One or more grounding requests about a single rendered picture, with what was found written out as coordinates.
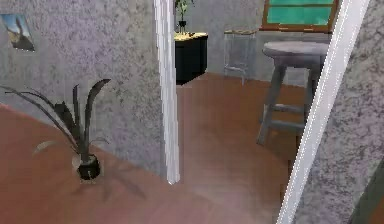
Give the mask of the black cabinet with yellow top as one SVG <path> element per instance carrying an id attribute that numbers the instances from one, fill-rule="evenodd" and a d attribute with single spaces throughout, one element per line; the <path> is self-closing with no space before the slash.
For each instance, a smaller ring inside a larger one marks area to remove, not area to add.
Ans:
<path id="1" fill-rule="evenodd" d="M 175 40 L 176 84 L 183 85 L 207 69 L 207 33 Z"/>

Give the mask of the clear stool with tan seat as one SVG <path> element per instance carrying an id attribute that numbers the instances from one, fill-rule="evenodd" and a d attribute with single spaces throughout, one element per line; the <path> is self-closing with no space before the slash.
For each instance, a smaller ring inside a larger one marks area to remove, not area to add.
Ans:
<path id="1" fill-rule="evenodd" d="M 224 74 L 229 71 L 241 74 L 241 84 L 245 84 L 248 73 L 248 58 L 251 43 L 256 30 L 225 30 L 224 31 Z"/>

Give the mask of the small green potted plant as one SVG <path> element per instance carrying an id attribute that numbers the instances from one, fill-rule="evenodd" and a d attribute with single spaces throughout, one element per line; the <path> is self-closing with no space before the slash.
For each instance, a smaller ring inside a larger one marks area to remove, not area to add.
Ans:
<path id="1" fill-rule="evenodd" d="M 180 20 L 178 21 L 180 33 L 185 33 L 186 31 L 187 22 L 184 19 L 184 16 L 189 4 L 194 4 L 194 0 L 175 0 L 175 9 L 180 14 Z"/>

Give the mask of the dark leafy potted plant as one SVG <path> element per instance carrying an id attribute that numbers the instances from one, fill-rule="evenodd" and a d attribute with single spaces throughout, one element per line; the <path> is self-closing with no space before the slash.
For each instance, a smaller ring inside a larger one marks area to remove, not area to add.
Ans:
<path id="1" fill-rule="evenodd" d="M 73 167 L 78 173 L 79 178 L 81 180 L 94 180 L 101 174 L 101 165 L 97 156 L 90 152 L 90 145 L 92 143 L 92 140 L 90 139 L 92 110 L 97 95 L 109 82 L 109 78 L 101 79 L 97 81 L 89 90 L 84 109 L 84 126 L 81 124 L 81 111 L 78 100 L 77 85 L 75 85 L 72 89 L 73 111 L 70 111 L 64 101 L 53 103 L 41 92 L 35 89 L 32 89 L 31 91 L 18 91 L 12 87 L 4 85 L 0 85 L 0 88 L 5 90 L 5 94 L 15 94 L 42 111 L 64 134 L 71 144 L 71 148 L 76 154 L 74 157 Z M 59 122 L 40 103 L 30 98 L 30 95 L 35 96 L 46 103 L 57 115 L 63 125 L 60 125 Z"/>

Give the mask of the grey wooden stool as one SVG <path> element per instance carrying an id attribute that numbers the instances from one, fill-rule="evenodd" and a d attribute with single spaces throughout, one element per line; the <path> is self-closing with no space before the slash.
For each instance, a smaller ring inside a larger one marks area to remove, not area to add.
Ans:
<path id="1" fill-rule="evenodd" d="M 260 119 L 260 128 L 257 136 L 258 144 L 265 144 L 270 128 L 286 128 L 296 133 L 304 132 L 317 84 L 324 67 L 328 47 L 329 45 L 326 43 L 308 41 L 272 41 L 264 44 L 263 53 L 265 56 L 273 59 L 274 69 L 271 86 L 267 92 Z M 279 104 L 277 102 L 286 71 L 289 67 L 309 70 L 303 106 Z M 273 112 L 301 113 L 303 115 L 303 122 L 294 123 L 274 120 L 272 118 Z"/>

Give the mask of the wooden framed window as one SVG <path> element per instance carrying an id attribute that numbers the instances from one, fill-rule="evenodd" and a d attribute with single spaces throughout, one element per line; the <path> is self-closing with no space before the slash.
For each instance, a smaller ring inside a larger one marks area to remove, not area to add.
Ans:
<path id="1" fill-rule="evenodd" d="M 339 0 L 265 0 L 261 29 L 331 33 Z"/>

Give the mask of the framed landscape wall picture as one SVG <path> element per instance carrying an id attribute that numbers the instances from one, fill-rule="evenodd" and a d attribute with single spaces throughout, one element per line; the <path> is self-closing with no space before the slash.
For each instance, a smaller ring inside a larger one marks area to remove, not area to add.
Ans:
<path id="1" fill-rule="evenodd" d="M 34 52 L 35 47 L 23 14 L 0 14 L 11 45 L 15 49 Z"/>

